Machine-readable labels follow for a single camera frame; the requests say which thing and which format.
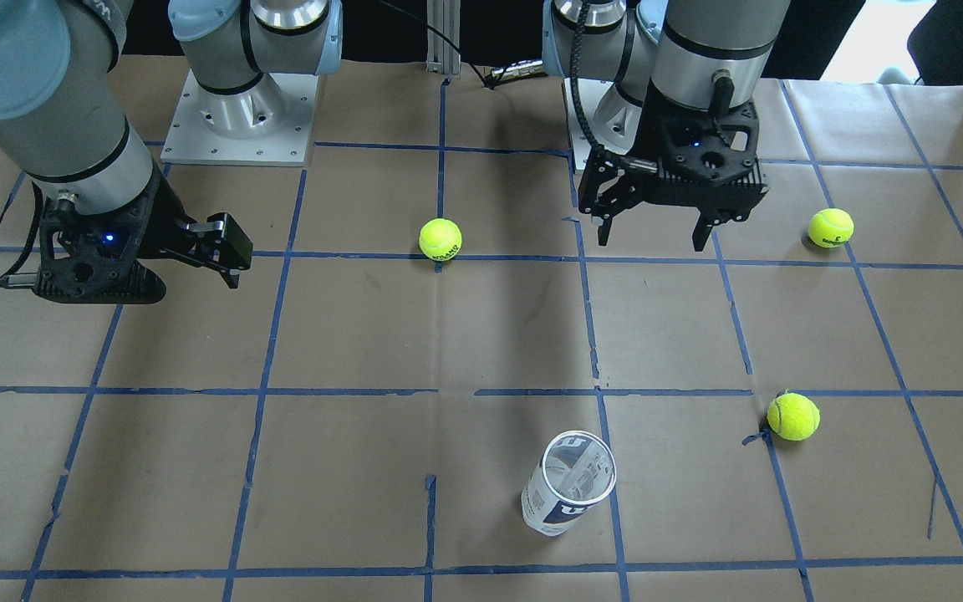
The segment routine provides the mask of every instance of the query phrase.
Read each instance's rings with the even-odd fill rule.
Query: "cable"
[[[39,190],[39,186],[35,186],[35,182],[32,182],[32,195],[35,197],[35,206],[32,210],[32,222],[28,228],[28,235],[24,238],[24,247],[20,251],[20,256],[17,257],[16,262],[13,263],[7,271],[0,275],[0,287],[7,284],[7,277],[16,274],[17,270],[22,269],[24,262],[28,261],[29,256],[32,254],[32,247],[35,245],[35,236],[39,232],[39,217],[43,215],[43,191]],[[7,216],[7,210],[10,209],[10,202],[3,207],[3,213],[0,213],[0,226],[3,224],[3,218]]]
[[[409,16],[409,17],[413,18],[414,20],[416,20],[416,22],[418,22],[418,23],[423,23],[424,26],[425,26],[425,29],[428,29],[428,30],[432,31],[433,34],[436,35],[436,37],[438,37],[438,38],[440,38],[440,39],[444,39],[444,41],[447,42],[448,46],[451,46],[451,49],[452,49],[452,50],[455,50],[455,51],[456,51],[456,54],[459,54],[459,58],[460,58],[460,60],[462,60],[463,52],[462,52],[462,50],[459,49],[459,46],[456,46],[455,43],[451,41],[451,39],[448,39],[448,37],[447,37],[445,34],[441,33],[441,32],[438,31],[438,30],[436,30],[436,28],[433,27],[433,26],[431,26],[431,24],[426,23],[426,22],[425,22],[425,19],[423,19],[423,18],[421,18],[420,16],[414,14],[413,12],[405,11],[403,8],[397,7],[397,5],[388,3],[386,0],[378,0],[378,3],[384,4],[386,7],[391,8],[391,10],[394,10],[394,11],[396,11],[397,13],[401,13],[401,14],[404,14],[404,15],[406,15],[406,16]],[[486,82],[485,76],[482,75],[482,72],[481,72],[481,71],[478,71],[478,68],[477,68],[476,66],[474,66],[473,64],[467,64],[467,65],[470,65],[470,68],[473,69],[473,71],[474,71],[474,75],[477,75],[477,76],[478,76],[478,79],[481,80],[481,84],[482,84],[482,85],[485,85],[485,87],[486,87],[486,88],[489,88],[490,90],[492,90],[494,87],[496,87],[496,85],[489,85],[489,83]]]
[[[596,136],[593,135],[592,127],[589,127],[589,119],[585,118],[585,110],[582,108],[582,96],[578,92],[578,61],[582,58],[582,38],[585,37],[585,20],[589,18],[589,7],[593,0],[582,0],[582,7],[578,10],[578,22],[574,26],[574,37],[570,42],[570,99],[574,105],[574,114],[578,117],[578,127],[581,127],[585,140],[589,142],[589,147],[600,150],[604,146],[600,144]]]

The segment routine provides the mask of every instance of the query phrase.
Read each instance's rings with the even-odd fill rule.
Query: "light blue joint cap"
[[[668,0],[641,0],[638,4],[638,23],[653,44],[660,43],[664,32],[664,16],[668,14]]]
[[[240,8],[240,0],[171,0],[173,38],[192,42],[221,27]]]
[[[0,120],[32,113],[69,68],[69,27],[56,0],[0,0]]]
[[[329,26],[325,29],[325,45],[318,69],[314,75],[329,75],[340,69],[341,51],[344,48],[344,9],[340,0],[329,3]]]
[[[555,45],[555,29],[552,23],[552,0],[542,5],[542,64],[545,72],[553,77],[567,77],[559,64],[559,50]]]

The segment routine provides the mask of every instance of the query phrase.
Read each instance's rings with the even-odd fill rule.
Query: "tennis ball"
[[[787,391],[768,405],[767,424],[783,439],[808,439],[819,426],[819,408],[805,395]]]
[[[425,222],[418,232],[418,247],[435,262],[447,262],[459,252],[462,247],[463,235],[459,226],[452,220],[438,217],[436,220]]]
[[[824,209],[809,221],[809,237],[819,247],[841,247],[853,236],[853,218],[841,209]]]

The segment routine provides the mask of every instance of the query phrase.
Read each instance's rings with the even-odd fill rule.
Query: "black band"
[[[322,27],[322,23],[325,23],[326,17],[329,16],[329,5],[331,4],[325,4],[325,10],[322,11],[322,14],[319,15],[317,19],[314,19],[313,23],[305,24],[305,26],[299,27],[297,29],[278,29],[272,26],[272,24],[267,24],[263,22],[262,19],[255,19],[255,20],[257,23],[259,23],[259,26],[262,27],[262,29],[267,30],[268,32],[271,32],[271,33],[275,33],[277,35],[303,35],[305,33],[310,33],[311,31],[314,31]]]
[[[115,147],[110,152],[110,154],[106,156],[106,159],[103,159],[102,161],[99,161],[99,163],[96,163],[95,165],[92,165],[91,167],[84,169],[84,171],[77,171],[76,174],[70,174],[68,176],[38,176],[38,175],[32,174],[32,172],[29,172],[28,175],[30,175],[34,180],[47,182],[48,184],[62,184],[65,182],[76,182],[79,180],[85,180],[85,179],[91,178],[91,176],[94,176],[95,174],[99,174],[99,172],[102,171],[103,169],[110,167],[110,164],[114,163],[114,161],[117,161],[118,157],[121,156],[121,153],[125,152],[125,147],[129,145],[130,133],[131,133],[131,130],[129,127],[129,120],[126,119],[125,133],[121,135],[121,141],[118,142],[117,147]]]
[[[203,88],[203,90],[206,90],[211,94],[217,94],[219,96],[231,96],[234,94],[240,94],[241,92],[246,92],[251,90],[251,88],[255,88],[256,85],[259,84],[259,81],[262,80],[263,75],[265,75],[265,73],[257,74],[255,79],[248,81],[247,84],[237,85],[236,88],[211,88],[210,85],[203,85],[202,81],[199,80],[196,80],[196,84],[199,84],[200,88]]]
[[[255,60],[255,50],[252,49],[252,0],[244,0],[240,4],[240,39],[244,42],[244,58],[247,59],[247,66],[252,68],[255,73],[262,73],[259,64]]]
[[[615,85],[615,91],[619,92],[619,97],[621,99],[626,100],[626,102],[631,103],[631,105],[639,108],[645,106],[645,100],[635,99],[634,96],[630,95],[630,92],[627,92],[626,90],[623,89],[622,83],[618,83]]]
[[[683,47],[685,50],[689,50],[693,54],[699,54],[702,57],[720,61],[744,61],[746,59],[755,59],[756,57],[762,56],[762,54],[767,54],[767,51],[771,50],[772,45],[775,44],[775,39],[772,39],[771,42],[768,42],[763,46],[757,46],[756,48],[749,48],[747,50],[712,48],[711,46],[705,46],[704,44],[693,42],[690,38],[684,38],[683,35],[675,31],[671,27],[671,23],[668,22],[664,22],[664,34],[666,37],[671,38],[672,42]]]
[[[637,19],[626,23],[626,38],[623,38],[623,58],[619,59],[619,71],[615,72],[615,81],[623,81],[626,69],[630,68],[630,54],[634,52],[634,30],[638,29]]]
[[[568,29],[572,31],[578,29],[578,22],[576,22],[576,20],[568,18],[563,13],[559,12],[558,9],[555,7],[555,4],[552,4],[552,14],[555,15],[555,18],[559,19],[559,22],[564,24],[564,26],[567,27]],[[605,26],[603,27],[585,26],[585,34],[599,35],[601,33],[610,33],[612,31],[615,31],[616,29],[619,29],[620,24],[623,24],[623,19],[620,19],[618,20],[618,22],[615,22],[615,23],[605,24]]]

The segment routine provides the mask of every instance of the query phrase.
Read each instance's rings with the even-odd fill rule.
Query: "metal mounting plate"
[[[176,104],[161,159],[188,165],[267,165],[303,167],[311,141],[318,76],[271,74],[284,92],[288,114],[283,127],[259,138],[234,140],[218,135],[199,111],[199,84],[188,72]]]

